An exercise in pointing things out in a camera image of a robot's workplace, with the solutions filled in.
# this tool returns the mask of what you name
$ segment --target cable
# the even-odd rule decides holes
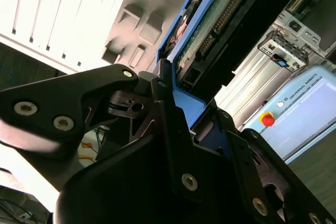
[[[1,65],[0,65],[0,69],[4,70],[6,72],[6,74],[9,76],[9,78],[11,79],[13,85],[17,86],[16,81],[15,81],[13,75],[11,74],[11,72],[9,72],[5,67],[3,67]]]
[[[99,132],[98,131],[96,131],[96,138],[97,138],[97,142],[98,142],[98,148],[100,149],[101,141],[100,141],[100,138],[99,138]]]
[[[31,217],[31,219],[32,219],[33,222],[35,222],[36,224],[38,224],[37,221],[35,220],[34,216],[33,216],[31,213],[29,213],[25,208],[23,208],[22,206],[20,206],[19,204],[15,203],[15,202],[13,202],[13,201],[11,201],[11,200],[8,200],[8,199],[0,199],[0,201],[7,202],[7,203],[11,203],[11,204],[13,204],[14,206],[17,206],[17,207],[20,208],[23,212],[27,213],[27,214]]]
[[[94,161],[92,158],[89,158],[89,157],[80,157],[79,159],[88,159],[88,160],[91,160],[92,162],[96,162],[96,161]]]
[[[11,212],[9,212],[3,205],[0,204],[0,209],[7,214],[13,221],[15,221],[18,224],[25,224],[24,222],[17,219]]]
[[[90,145],[88,145],[88,144],[86,144],[86,143],[83,143],[83,142],[81,142],[83,145],[86,145],[87,147],[89,147],[91,150],[93,150],[95,153],[97,153],[98,154],[98,152],[94,149],[94,148],[92,148]]]
[[[98,127],[94,128],[93,131],[105,134],[105,132],[107,132],[108,130],[98,126]]]

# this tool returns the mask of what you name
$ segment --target bolt head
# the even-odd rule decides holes
[[[127,71],[127,70],[123,70],[123,74],[127,77],[132,77],[133,76],[133,74],[130,71]]]
[[[164,88],[167,87],[167,85],[163,81],[158,81],[158,84]]]
[[[316,214],[310,212],[309,217],[314,224],[321,224],[320,219],[316,216]]]
[[[222,112],[222,115],[223,115],[225,118],[230,118],[230,116],[229,116],[225,111]]]
[[[267,216],[267,207],[261,199],[254,198],[252,200],[252,204],[258,213],[260,213],[262,216]]]
[[[196,191],[198,188],[196,178],[189,173],[185,173],[182,175],[182,184],[190,191]]]
[[[37,106],[32,102],[18,102],[14,105],[14,111],[19,115],[30,116],[37,112]]]
[[[254,137],[254,138],[258,138],[258,134],[254,131],[251,131],[251,135]]]
[[[67,116],[58,116],[54,119],[54,127],[60,131],[70,131],[74,125],[74,121]]]

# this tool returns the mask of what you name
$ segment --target metal bracket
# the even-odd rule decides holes
[[[154,103],[132,141],[153,132],[163,137],[173,192],[200,202],[204,194],[202,178],[183,110],[175,106],[171,88],[172,71],[169,70],[172,65],[166,60],[160,62],[158,75],[161,78],[151,80]]]
[[[69,157],[101,103],[137,82],[132,70],[116,64],[1,91],[0,139],[50,158]]]
[[[113,93],[108,108],[109,114],[124,118],[139,118],[148,113],[152,99],[125,91]]]
[[[266,198],[247,142],[236,133],[231,116],[218,109],[213,115],[213,127],[200,145],[222,152],[231,161],[242,204],[250,216],[259,223],[284,223]]]
[[[246,139],[267,166],[266,172],[263,166],[262,170],[257,166],[263,186],[276,185],[282,193],[283,218],[286,223],[322,223],[325,219],[334,220],[258,132],[245,129],[240,136]]]

